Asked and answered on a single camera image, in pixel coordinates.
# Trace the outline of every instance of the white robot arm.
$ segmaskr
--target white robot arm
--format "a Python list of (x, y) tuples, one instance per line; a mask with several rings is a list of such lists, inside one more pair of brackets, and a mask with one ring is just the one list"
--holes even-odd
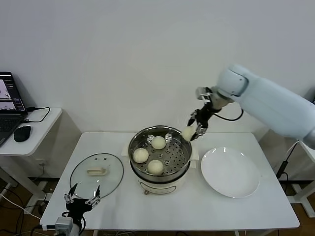
[(206, 120), (235, 101), (276, 133), (303, 140), (315, 149), (315, 105), (240, 65), (230, 66), (220, 74), (217, 86), (198, 88), (196, 95), (205, 106), (196, 110), (189, 120), (188, 126), (194, 120), (198, 124), (192, 140), (205, 133)]

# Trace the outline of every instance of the stainless steel pot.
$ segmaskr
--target stainless steel pot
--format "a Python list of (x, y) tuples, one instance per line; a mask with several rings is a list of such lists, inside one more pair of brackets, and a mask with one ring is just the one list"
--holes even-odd
[[(166, 147), (157, 150), (151, 145), (155, 136), (165, 137)], [(138, 148), (145, 148), (149, 158), (144, 163), (136, 163), (133, 152)], [(137, 133), (128, 146), (128, 156), (132, 170), (142, 179), (151, 183), (168, 183), (180, 178), (189, 168), (191, 144), (183, 139), (181, 132), (175, 128), (158, 125), (146, 128)], [(148, 164), (152, 160), (159, 160), (164, 164), (162, 175), (148, 173)]]

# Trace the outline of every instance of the steamed bun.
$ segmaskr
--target steamed bun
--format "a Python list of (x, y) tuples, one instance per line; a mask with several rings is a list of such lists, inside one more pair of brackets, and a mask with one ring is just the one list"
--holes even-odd
[(182, 137), (183, 137), (187, 142), (189, 142), (194, 133), (195, 133), (195, 128), (194, 128), (193, 126), (186, 126), (186, 127), (182, 130)]
[(152, 139), (151, 144), (155, 149), (163, 149), (166, 146), (166, 141), (164, 137), (156, 136)]
[(149, 153), (144, 148), (138, 148), (133, 152), (133, 160), (137, 163), (146, 162), (149, 158)]
[(163, 173), (164, 166), (159, 160), (150, 161), (148, 164), (148, 172), (153, 175), (161, 175)]

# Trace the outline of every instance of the glass lid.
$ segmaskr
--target glass lid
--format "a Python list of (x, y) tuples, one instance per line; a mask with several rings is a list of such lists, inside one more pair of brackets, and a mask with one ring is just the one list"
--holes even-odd
[(100, 186), (100, 197), (112, 193), (122, 181), (124, 175), (123, 164), (116, 156), (99, 153), (87, 157), (73, 170), (70, 177), (70, 187), (78, 184), (75, 195), (90, 199)]

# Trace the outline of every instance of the laptop keyboard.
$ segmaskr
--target laptop keyboard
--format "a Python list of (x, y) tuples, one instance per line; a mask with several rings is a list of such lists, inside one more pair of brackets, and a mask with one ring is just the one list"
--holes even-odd
[(0, 132), (11, 131), (20, 120), (20, 118), (0, 118)]

